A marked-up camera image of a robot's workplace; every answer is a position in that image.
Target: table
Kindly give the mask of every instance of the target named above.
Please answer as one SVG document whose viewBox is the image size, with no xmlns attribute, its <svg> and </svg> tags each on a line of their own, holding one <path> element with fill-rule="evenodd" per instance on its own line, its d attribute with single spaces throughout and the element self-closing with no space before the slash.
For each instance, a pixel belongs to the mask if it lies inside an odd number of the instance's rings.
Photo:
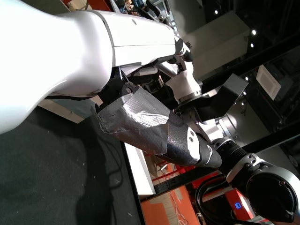
<svg viewBox="0 0 300 225">
<path fill-rule="evenodd" d="M 144 224 L 124 144 L 94 119 L 37 107 L 0 135 L 0 224 Z"/>
</svg>

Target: black cable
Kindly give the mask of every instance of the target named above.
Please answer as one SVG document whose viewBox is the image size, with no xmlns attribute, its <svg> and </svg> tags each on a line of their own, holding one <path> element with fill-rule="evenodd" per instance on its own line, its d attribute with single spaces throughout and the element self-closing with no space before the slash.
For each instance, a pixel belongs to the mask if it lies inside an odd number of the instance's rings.
<svg viewBox="0 0 300 225">
<path fill-rule="evenodd" d="M 197 207 L 199 209 L 199 211 L 201 212 L 201 214 L 203 215 L 204 219 L 207 220 L 208 222 L 210 222 L 211 224 L 215 224 L 215 225 L 221 225 L 222 223 L 219 223 L 217 221 L 215 221 L 214 219 L 212 219 L 211 217 L 209 217 L 206 212 L 204 211 L 203 209 L 203 204 L 200 204 L 199 203 L 199 192 L 201 191 L 201 189 L 204 187 L 205 184 L 207 184 L 208 182 L 212 181 L 212 180 L 217 180 L 219 178 L 223 177 L 223 175 L 218 175 L 218 176 L 215 176 L 215 177 L 212 177 L 212 178 L 209 178 L 207 179 L 206 181 L 204 181 L 202 184 L 200 184 L 200 186 L 197 188 L 196 190 L 196 196 L 195 196 L 195 199 L 196 199 L 196 204 L 197 204 Z"/>
<path fill-rule="evenodd" d="M 232 219 L 232 218 L 220 218 L 218 217 L 215 213 L 209 211 L 207 208 L 204 207 L 203 205 L 203 195 L 205 194 L 205 192 L 207 191 L 208 188 L 212 187 L 212 188 L 217 188 L 222 186 L 224 183 L 226 182 L 226 179 L 223 175 L 218 175 L 215 177 L 212 177 L 208 180 L 206 180 L 205 182 L 203 182 L 198 189 L 196 190 L 196 204 L 200 210 L 200 212 L 203 214 L 203 216 L 212 223 L 215 224 L 224 224 L 224 222 L 226 223 L 235 223 L 235 224 L 241 224 L 241 225 L 258 225 L 258 223 L 254 223 L 254 222 L 248 222 L 248 221 L 242 221 L 242 220 L 236 220 L 236 219 Z"/>
</svg>

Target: silver duct tape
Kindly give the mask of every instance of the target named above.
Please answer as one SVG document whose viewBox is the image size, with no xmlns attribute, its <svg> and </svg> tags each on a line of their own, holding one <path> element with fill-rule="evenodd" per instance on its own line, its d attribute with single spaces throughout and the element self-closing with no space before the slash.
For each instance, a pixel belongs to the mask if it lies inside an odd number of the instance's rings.
<svg viewBox="0 0 300 225">
<path fill-rule="evenodd" d="M 155 155 L 167 151 L 170 110 L 142 88 L 120 97 L 97 115 L 101 129 Z"/>
</svg>

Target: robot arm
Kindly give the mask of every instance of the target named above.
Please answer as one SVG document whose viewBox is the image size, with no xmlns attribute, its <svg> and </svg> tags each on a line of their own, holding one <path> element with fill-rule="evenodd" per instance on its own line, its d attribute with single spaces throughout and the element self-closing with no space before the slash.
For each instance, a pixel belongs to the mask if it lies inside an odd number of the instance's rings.
<svg viewBox="0 0 300 225">
<path fill-rule="evenodd" d="M 179 165 L 219 167 L 259 214 L 279 225 L 300 224 L 295 175 L 232 141 L 208 144 L 173 111 L 128 82 L 126 75 L 175 55 L 183 68 L 168 82 L 176 100 L 182 104 L 201 96 L 189 50 L 169 26 L 101 11 L 52 16 L 18 0 L 0 1 L 0 24 L 0 134 L 22 123 L 48 95 L 106 94 L 105 104 L 96 107 L 105 132 Z"/>
</svg>

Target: screw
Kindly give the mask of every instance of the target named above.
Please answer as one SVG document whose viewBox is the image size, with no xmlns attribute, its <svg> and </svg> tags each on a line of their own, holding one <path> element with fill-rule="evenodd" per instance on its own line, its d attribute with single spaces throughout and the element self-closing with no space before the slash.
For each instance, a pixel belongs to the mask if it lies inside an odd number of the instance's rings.
<svg viewBox="0 0 300 225">
<path fill-rule="evenodd" d="M 130 89 L 130 88 L 126 88 L 126 91 L 127 91 L 128 93 L 131 93 L 131 89 Z"/>
</svg>

